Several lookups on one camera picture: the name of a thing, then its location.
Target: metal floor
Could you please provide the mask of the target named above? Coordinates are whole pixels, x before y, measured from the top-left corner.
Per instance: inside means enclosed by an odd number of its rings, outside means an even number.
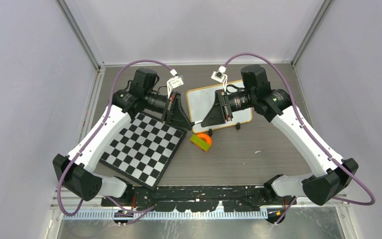
[[[228,81],[240,80],[240,70],[245,65],[229,65]],[[290,64],[277,64],[292,88],[296,103],[304,116],[305,105],[302,101],[294,71]],[[184,85],[176,88],[182,94],[182,105],[188,114],[186,93],[188,90],[215,85],[210,78],[217,65],[193,65],[174,67],[179,75],[184,76]],[[264,66],[272,89],[285,86],[275,71]],[[160,82],[155,87],[166,85],[170,78],[169,71],[164,67],[149,67],[158,72]],[[106,69],[96,106],[94,123],[103,114],[109,99],[109,92],[119,67]],[[132,80],[137,67],[128,68],[120,77],[115,90],[126,87],[127,80]],[[238,131],[235,127],[227,127],[213,131],[213,147],[204,152],[189,142],[192,132],[178,149],[166,170],[160,186],[187,185],[261,185],[277,174],[299,175],[309,172],[308,165],[297,149],[263,116],[254,114],[249,123],[241,125]],[[95,171],[107,176],[121,176],[115,171],[99,164]]]
[[[140,221],[127,227],[113,221],[63,220],[59,239],[344,239],[334,207],[291,208],[278,227],[266,220]]]

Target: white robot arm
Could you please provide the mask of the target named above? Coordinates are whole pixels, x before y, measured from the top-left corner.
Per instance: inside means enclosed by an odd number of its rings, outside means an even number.
[[[116,177],[97,175],[94,170],[105,148],[144,109],[161,113],[161,119],[167,125],[191,129],[190,120],[181,106],[181,94],[172,92],[173,88],[181,85],[182,79],[174,76],[167,82],[170,86],[169,97],[153,91],[158,80],[157,72],[147,68],[138,69],[129,90],[119,90],[113,94],[109,115],[106,115],[106,107],[96,125],[68,155],[56,155],[53,166],[58,180],[66,172],[63,186],[85,201],[95,196],[122,197],[127,182]]]
[[[219,68],[212,78],[226,78]],[[253,107],[254,111],[263,115],[268,122],[277,127],[295,145],[301,153],[311,173],[298,176],[277,175],[264,184],[271,198],[277,196],[306,196],[312,202],[323,205],[351,181],[348,174],[338,167],[307,134],[304,127],[314,138],[326,147],[332,158],[352,174],[358,169],[358,164],[352,158],[343,160],[342,156],[331,149],[314,131],[308,122],[302,118],[301,124],[295,114],[290,97],[282,89],[272,90],[267,74],[260,65],[250,65],[241,70],[244,88],[227,94],[224,89],[215,92],[215,102],[201,126],[218,125],[233,118],[233,112]]]

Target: black and white checkered board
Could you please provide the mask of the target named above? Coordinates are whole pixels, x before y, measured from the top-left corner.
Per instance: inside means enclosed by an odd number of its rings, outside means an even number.
[[[140,185],[154,190],[186,133],[148,114],[139,113],[116,135],[100,160]]]

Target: wire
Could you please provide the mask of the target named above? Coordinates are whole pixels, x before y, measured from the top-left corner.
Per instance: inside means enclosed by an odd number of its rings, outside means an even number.
[[[128,83],[126,84],[126,87],[124,88],[125,91],[129,88],[129,85],[131,84],[131,82],[132,82],[132,80],[128,81]]]
[[[240,92],[240,91],[244,91],[245,90],[245,88],[241,88],[241,87],[237,87],[237,86],[234,86],[232,84],[229,84],[229,85],[226,86],[226,92],[229,93],[229,94],[231,94],[233,92],[230,92],[228,90],[228,87],[232,87],[232,88],[236,89],[236,92]]]
[[[109,197],[109,196],[106,196],[107,199],[109,199],[113,204],[115,204],[117,207],[121,208],[122,210],[126,211],[126,212],[129,212],[129,213],[146,213],[146,212],[149,212],[151,210],[153,210],[154,206],[151,206],[145,210],[142,210],[142,211],[133,211],[133,210],[129,210],[129,209],[126,209],[124,208],[123,206],[121,206],[119,203],[117,203],[115,201],[115,199],[113,199],[112,197]]]
[[[116,82],[118,81],[119,79],[119,76],[122,74],[122,72],[134,65],[134,64],[137,64],[137,63],[142,63],[142,62],[150,62],[150,63],[156,63],[156,64],[159,64],[159,65],[162,65],[166,68],[169,69],[169,71],[172,71],[173,68],[166,65],[165,63],[162,63],[160,61],[155,61],[155,60],[138,60],[138,61],[133,61],[127,65],[125,65],[124,67],[122,67],[122,69],[119,70],[119,72],[116,74],[115,76],[115,79],[113,80],[113,84],[112,84],[112,88],[110,89],[110,96],[109,96],[109,103],[107,104],[107,111],[106,111],[106,115],[104,116],[103,120],[102,120],[102,123],[97,127],[96,131],[93,132],[93,134],[90,136],[90,138],[88,138],[88,140],[84,143],[84,145],[80,148],[79,152],[73,157],[73,159],[71,159],[71,162],[67,165],[67,167],[65,168],[64,172],[62,172],[62,175],[61,175],[61,178],[59,179],[59,182],[58,182],[58,189],[57,189],[57,200],[58,200],[58,206],[59,206],[59,209],[61,209],[62,213],[67,215],[67,216],[73,216],[75,215],[79,210],[80,210],[80,207],[81,205],[83,204],[83,199],[80,200],[80,203],[78,204],[78,207],[77,209],[75,209],[74,212],[72,213],[69,213],[67,210],[65,210],[64,208],[64,205],[62,204],[62,197],[61,197],[61,190],[62,190],[62,184],[64,183],[64,179],[65,177],[67,176],[67,173],[68,171],[70,170],[70,168],[72,167],[72,165],[74,164],[74,162],[78,159],[78,157],[81,155],[81,153],[84,151],[84,149],[88,146],[88,144],[90,144],[90,142],[93,140],[93,138],[96,136],[96,134],[101,130],[101,128],[104,126],[104,124],[106,123],[107,121],[107,118],[109,117],[110,115],[110,109],[112,107],[112,100],[113,100],[113,93],[115,91],[115,86],[116,86]]]
[[[350,178],[352,178],[355,182],[357,182],[358,185],[360,185],[362,187],[362,189],[365,190],[365,192],[369,195],[371,200],[369,202],[358,202],[358,201],[353,201],[353,200],[349,200],[349,199],[345,199],[345,198],[339,198],[339,197],[333,197],[333,199],[337,199],[337,200],[340,200],[340,201],[343,201],[343,202],[353,203],[353,204],[357,204],[357,205],[363,205],[363,206],[373,205],[376,202],[376,198],[375,198],[374,194],[370,191],[370,189],[368,189],[366,187],[366,185],[364,183],[362,183],[354,174],[349,172],[349,170],[347,170],[335,158],[333,158],[332,154],[312,135],[312,133],[309,131],[309,129],[305,126],[305,124],[302,121],[301,115],[299,115],[298,109],[296,107],[295,99],[293,97],[292,91],[290,90],[290,86],[287,83],[284,75],[280,72],[280,70],[272,62],[270,62],[266,58],[264,58],[264,57],[262,57],[260,55],[254,54],[254,53],[249,53],[249,52],[243,52],[243,53],[239,53],[239,54],[236,54],[236,55],[232,56],[231,58],[229,58],[229,60],[227,60],[225,62],[225,64],[223,64],[223,66],[226,68],[228,66],[228,64],[233,59],[235,59],[235,58],[237,58],[239,56],[254,56],[254,57],[257,57],[257,58],[263,60],[264,62],[266,62],[267,64],[269,64],[274,69],[274,71],[276,71],[276,73],[282,79],[282,81],[283,81],[283,83],[284,83],[284,85],[286,87],[286,90],[287,90],[287,92],[289,94],[289,97],[290,97],[290,101],[292,102],[293,111],[295,112],[296,118],[298,119],[299,123],[303,126],[305,132],[314,141],[314,143],[327,155],[327,157],[330,158],[330,160],[333,163],[335,163],[340,169],[342,169],[342,171],[344,171]]]
[[[289,206],[285,209],[284,213],[279,217],[277,221],[275,221],[276,227],[278,226],[278,223],[282,220],[282,218],[285,216],[285,214],[289,211],[290,207],[294,204],[296,201],[296,197],[293,197],[292,201],[289,203]]]

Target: metal frame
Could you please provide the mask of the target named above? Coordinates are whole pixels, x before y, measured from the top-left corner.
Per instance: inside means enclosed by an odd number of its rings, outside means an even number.
[[[78,26],[76,20],[74,19],[72,12],[68,8],[67,3],[65,2],[65,0],[55,0],[55,1],[58,4],[59,8],[61,9],[61,12],[64,14],[65,18],[67,19],[67,22],[70,25],[72,31],[74,32],[75,37],[77,37],[78,41],[80,42],[80,45],[86,52],[91,63],[96,68],[96,70],[98,70],[100,68],[100,65],[95,55],[93,54],[93,51],[91,50],[89,44],[87,43],[86,38],[81,32],[80,27]]]
[[[312,36],[316,32],[318,26],[321,24],[324,16],[326,15],[329,7],[331,6],[331,4],[333,2],[334,2],[334,0],[324,0],[323,4],[321,5],[320,9],[317,12],[317,15],[314,18],[313,23],[311,24],[310,28],[308,29],[307,34],[305,35],[304,39],[302,40],[301,45],[299,46],[298,50],[296,51],[296,54],[295,54],[293,60],[290,62],[293,68],[295,68],[295,65],[298,63],[298,60],[300,59],[305,48],[307,47]]]
[[[343,234],[345,235],[345,238],[348,239],[357,239],[359,238],[356,231],[354,224],[351,220],[350,216],[350,207],[342,208],[342,207],[337,207],[336,212],[339,217],[339,222],[343,230]]]
[[[291,61],[291,65],[294,68],[294,72],[296,75],[296,78],[299,83],[299,76],[298,73],[295,69],[296,64],[298,63],[298,60],[300,59],[301,55],[303,54],[304,50],[306,49],[309,41],[311,40],[312,36],[316,32],[317,28],[321,24],[321,21],[323,20],[324,16],[326,15],[329,7],[333,3],[334,0],[324,0],[322,6],[320,7],[311,27],[309,28],[307,34],[305,35],[301,45],[299,46],[297,53],[293,60]],[[103,61],[99,61],[96,59],[95,55],[93,54],[92,49],[90,48],[90,45],[88,44],[84,34],[80,30],[79,25],[76,22],[76,19],[74,19],[74,16],[69,9],[66,0],[55,0],[55,2],[58,4],[58,6],[61,9],[61,12],[64,14],[65,18],[67,19],[68,24],[72,28],[76,38],[78,39],[79,43],[81,44],[82,48],[86,52],[88,58],[90,59],[90,62],[93,64],[93,66],[98,70],[96,80],[93,84],[90,96],[89,96],[89,104],[87,106],[86,112],[85,112],[85,117],[83,121],[83,126],[78,138],[78,142],[81,141],[81,139],[87,134],[87,132],[90,131],[92,123],[93,123],[93,116],[94,112],[96,110],[96,104],[98,100],[98,96],[100,94],[100,88],[102,85],[103,77],[104,77],[104,72],[105,72],[105,64]],[[233,62],[231,64],[252,64],[253,62]],[[283,61],[276,61],[274,63],[284,63]],[[174,65],[221,65],[223,62],[204,62],[204,63],[175,63]],[[137,64],[140,66],[153,66],[154,64]],[[299,87],[302,91],[302,99],[304,104],[306,104],[305,97],[304,97],[304,92],[301,87]],[[72,192],[68,191],[67,189],[62,190],[62,198],[64,201],[64,206],[68,210],[74,210],[80,199],[73,194]],[[103,207],[100,205],[101,198],[94,198],[88,202],[84,202],[82,209],[86,210],[101,210]],[[350,205],[344,202],[336,201],[336,200],[330,200],[327,202],[325,205],[322,207],[335,207],[337,214],[339,216],[339,221],[341,223],[342,229],[344,231],[345,237],[346,238],[357,238],[356,231],[354,230],[353,223],[351,221],[350,217]],[[268,206],[263,206],[263,208],[277,208],[281,207],[281,205],[268,205]],[[297,199],[297,204],[293,205],[292,207],[304,207],[304,208],[309,208],[309,207],[319,207],[318,205],[312,203],[309,201],[307,198],[300,197]],[[62,223],[62,217],[63,214],[59,210],[58,203],[56,200],[56,193],[54,196],[54,199],[51,204],[51,208],[49,211],[48,215],[48,227],[45,232],[45,238],[46,239],[56,239],[59,233],[59,229]]]
[[[83,126],[81,128],[77,143],[83,140],[87,133],[92,129],[93,118],[96,111],[96,105],[100,94],[101,85],[103,83],[104,72],[105,68],[101,68],[96,75],[95,82],[93,83],[92,90],[90,91],[85,116],[83,117]]]

